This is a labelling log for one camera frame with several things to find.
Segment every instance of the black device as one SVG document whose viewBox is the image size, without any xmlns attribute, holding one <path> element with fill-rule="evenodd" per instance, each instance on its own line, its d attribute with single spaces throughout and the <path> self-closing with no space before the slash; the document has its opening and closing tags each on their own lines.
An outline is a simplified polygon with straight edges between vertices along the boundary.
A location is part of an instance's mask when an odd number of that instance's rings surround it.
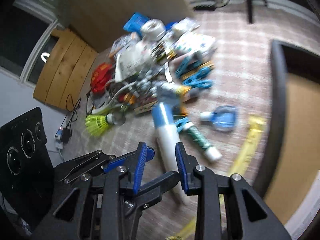
<svg viewBox="0 0 320 240">
<path fill-rule="evenodd" d="M 0 189 L 32 225 L 32 240 L 134 240 L 143 210 L 179 181 L 187 195 L 198 195 L 196 240 L 222 239 L 219 194 L 224 195 L 228 239 L 291 239 L 245 179 L 216 175 L 187 155 L 182 143 L 176 145 L 179 173 L 169 171 L 142 186 L 145 163 L 155 154 L 144 142 L 120 157 L 97 150 L 53 169 L 41 119 L 35 108 L 0 129 L 0 172 L 7 176 L 1 176 Z M 17 151 L 11 153 L 11 147 Z"/>
<path fill-rule="evenodd" d="M 0 191 L 34 229 L 51 206 L 53 166 L 39 107 L 0 128 Z"/>
</svg>

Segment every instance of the metal screw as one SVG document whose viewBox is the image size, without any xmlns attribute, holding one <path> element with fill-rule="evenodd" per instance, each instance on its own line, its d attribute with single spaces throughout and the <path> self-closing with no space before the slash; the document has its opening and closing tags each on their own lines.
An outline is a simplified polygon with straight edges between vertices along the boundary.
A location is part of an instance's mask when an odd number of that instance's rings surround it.
<svg viewBox="0 0 320 240">
<path fill-rule="evenodd" d="M 196 170 L 197 171 L 204 171 L 205 170 L 205 166 L 204 165 L 197 165 L 196 166 Z"/>
<path fill-rule="evenodd" d="M 232 174 L 232 178 L 233 178 L 235 181 L 241 180 L 241 176 L 240 176 L 238 173 Z"/>
<path fill-rule="evenodd" d="M 129 200 L 126 200 L 125 203 L 129 206 L 129 207 L 133 207 L 133 203 Z"/>
<path fill-rule="evenodd" d="M 125 166 L 118 166 L 118 167 L 116 168 L 116 170 L 119 171 L 119 172 L 125 172 L 126 169 L 127 169 L 127 168 L 126 168 Z"/>
<path fill-rule="evenodd" d="M 87 181 L 88 179 L 90 179 L 90 175 L 88 173 L 82 174 L 80 176 L 80 179 L 83 181 Z"/>
</svg>

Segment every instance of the floor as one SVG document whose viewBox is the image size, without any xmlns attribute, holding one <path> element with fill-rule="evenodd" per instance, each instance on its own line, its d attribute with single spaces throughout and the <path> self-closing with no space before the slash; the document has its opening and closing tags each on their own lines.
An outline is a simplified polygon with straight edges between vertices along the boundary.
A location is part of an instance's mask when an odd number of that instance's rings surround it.
<svg viewBox="0 0 320 240">
<path fill-rule="evenodd" d="M 215 70 L 210 78 L 214 87 L 204 91 L 201 98 L 188 104 L 189 117 L 201 132 L 218 148 L 223 158 L 210 165 L 188 138 L 180 137 L 188 154 L 198 162 L 218 173 L 225 173 L 232 165 L 245 139 L 249 114 L 261 115 L 267 120 L 271 111 L 271 72 L 269 63 L 272 39 L 294 43 L 320 55 L 320 28 L 282 10 L 254 6 L 254 24 L 247 24 L 245 4 L 229 5 L 214 12 L 196 14 L 201 27 L 199 33 L 214 36 L 219 47 L 213 56 Z M 106 60 L 101 53 L 92 69 Z M 85 98 L 91 75 L 87 76 L 80 96 Z M 200 125 L 199 112 L 209 111 L 221 105 L 237 106 L 239 118 L 233 133 L 221 134 L 210 127 Z M 79 119 L 73 124 L 73 136 L 64 150 L 66 160 L 102 149 L 107 154 L 122 155 L 136 149 L 141 140 L 156 149 L 155 158 L 145 166 L 144 182 L 164 172 L 154 136 L 150 114 L 141 117 L 127 116 L 127 122 L 113 127 L 101 137 L 91 137 L 85 129 L 85 100 L 78 111 Z M 258 150 L 244 177 L 251 183 L 259 169 L 268 134 L 268 125 Z M 171 193 L 163 196 L 161 203 L 144 211 L 140 219 L 137 239 L 164 239 L 178 232 L 196 215 L 196 198 L 191 197 L 188 206 L 178 205 Z"/>
</svg>

